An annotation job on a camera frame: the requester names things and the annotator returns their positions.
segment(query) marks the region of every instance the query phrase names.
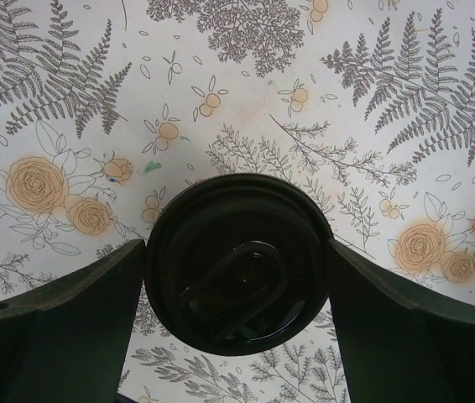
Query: black plastic part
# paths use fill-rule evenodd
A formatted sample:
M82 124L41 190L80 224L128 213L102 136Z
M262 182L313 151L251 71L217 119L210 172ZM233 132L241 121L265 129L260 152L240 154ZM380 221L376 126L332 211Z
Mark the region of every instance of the black plastic part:
M227 175L178 195L150 236L146 289L161 322L208 353L246 355L300 332L326 302L321 210L263 175Z
M332 317L353 403L475 402L475 306L326 246Z
M143 241L0 302L0 402L113 402L138 295Z

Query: green mark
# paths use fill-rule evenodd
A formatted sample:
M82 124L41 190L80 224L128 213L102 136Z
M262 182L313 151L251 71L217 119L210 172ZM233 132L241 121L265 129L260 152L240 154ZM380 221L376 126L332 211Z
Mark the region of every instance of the green mark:
M160 162L150 161L144 167L144 173L148 174L151 170L158 170L159 168L161 168L161 163Z

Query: patterned paper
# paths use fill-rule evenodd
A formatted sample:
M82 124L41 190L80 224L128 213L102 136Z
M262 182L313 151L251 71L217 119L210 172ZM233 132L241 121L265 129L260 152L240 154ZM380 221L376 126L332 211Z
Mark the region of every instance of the patterned paper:
M298 186L343 243L475 305L475 0L0 0L0 300L148 239L180 191L235 172ZM223 358L145 293L120 391L350 401L328 304L284 346Z

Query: branch illustration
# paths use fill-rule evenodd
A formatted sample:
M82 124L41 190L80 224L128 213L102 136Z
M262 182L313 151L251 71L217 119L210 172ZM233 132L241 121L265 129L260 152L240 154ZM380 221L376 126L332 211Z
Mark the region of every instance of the branch illustration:
M472 29L471 60L464 77L458 80L452 76L457 71L453 63L455 55L452 44L442 28L442 10L437 9L431 20L427 42L425 67L422 47L415 29L415 13L407 18L402 45L397 57L393 56L389 38L390 19L387 18L379 30L374 52L368 58L362 35L354 53L349 42L342 51L335 50L321 58L327 68L342 75L342 87L353 87L354 105L368 94L375 84L376 90L368 102L365 119L372 112L383 108L376 123L376 133L391 123L408 118L410 122L392 140L388 152L402 143L423 137L412 161L419 163L432 153L449 149L467 149L467 164L475 158L475 31ZM370 86L363 86L357 71L368 72Z

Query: black plastic cap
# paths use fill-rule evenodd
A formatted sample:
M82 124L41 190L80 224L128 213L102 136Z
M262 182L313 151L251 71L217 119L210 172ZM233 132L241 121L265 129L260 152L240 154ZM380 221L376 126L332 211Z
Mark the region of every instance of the black plastic cap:
M179 194L148 242L149 301L193 348L225 356L273 348L324 306L331 229L301 190L265 175L219 176Z

